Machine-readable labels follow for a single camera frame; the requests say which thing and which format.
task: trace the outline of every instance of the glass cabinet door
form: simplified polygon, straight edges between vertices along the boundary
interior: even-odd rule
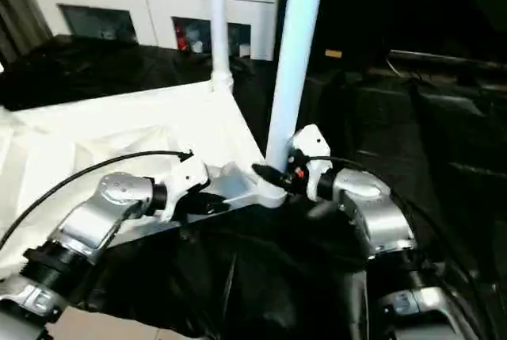
[[[72,35],[137,43],[128,11],[68,5],[59,8]]]
[[[212,51],[210,21],[190,17],[173,17],[173,24],[178,49],[196,53],[210,53]],[[250,31],[249,25],[228,23],[230,55],[250,57]]]

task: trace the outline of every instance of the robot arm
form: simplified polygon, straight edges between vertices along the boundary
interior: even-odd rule
[[[379,313],[382,322],[372,338],[477,339],[436,278],[423,272],[422,252],[405,215],[391,198],[391,189],[368,172],[334,169],[326,158],[329,155],[330,148],[317,126],[310,125],[292,139],[287,173],[266,165],[253,169],[289,192],[304,194],[312,201],[334,201],[347,215],[369,260],[368,300],[373,303],[368,306]],[[366,283],[351,285],[351,323],[360,322],[356,297],[366,295],[365,291]],[[437,320],[428,319],[429,314],[437,314]]]
[[[49,339],[45,324],[58,320],[125,220],[155,211],[160,220],[170,220],[181,197],[207,184],[197,157],[175,166],[162,184],[123,173],[104,176],[42,246],[25,252],[23,270],[0,284],[0,340]]]

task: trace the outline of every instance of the black cloth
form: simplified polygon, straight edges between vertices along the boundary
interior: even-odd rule
[[[231,64],[234,97],[264,151],[276,67]],[[1,99],[17,110],[198,82],[211,65],[207,55],[57,37],[0,76]],[[499,92],[326,69],[308,74],[298,119],[300,128],[317,123],[334,155],[362,162],[430,214],[477,276],[498,338],[507,338],[497,296],[507,288],[506,101]],[[344,279],[364,255],[340,215],[309,221],[309,208],[248,207],[118,246],[76,304],[187,335],[346,338]],[[448,257],[416,221],[430,255]]]

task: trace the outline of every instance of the curtain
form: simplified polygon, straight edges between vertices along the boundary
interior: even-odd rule
[[[35,0],[0,0],[0,63],[12,63],[51,37]]]

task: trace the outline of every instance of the black table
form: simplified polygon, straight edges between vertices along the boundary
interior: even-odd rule
[[[232,59],[231,70],[234,98],[265,151],[276,64]],[[58,36],[0,76],[0,103],[30,109],[206,81],[211,71],[209,55]],[[491,283],[507,288],[505,95],[327,69],[307,76],[298,127],[308,123],[334,155],[361,161],[430,212],[497,306]],[[419,225],[438,253],[441,239]]]

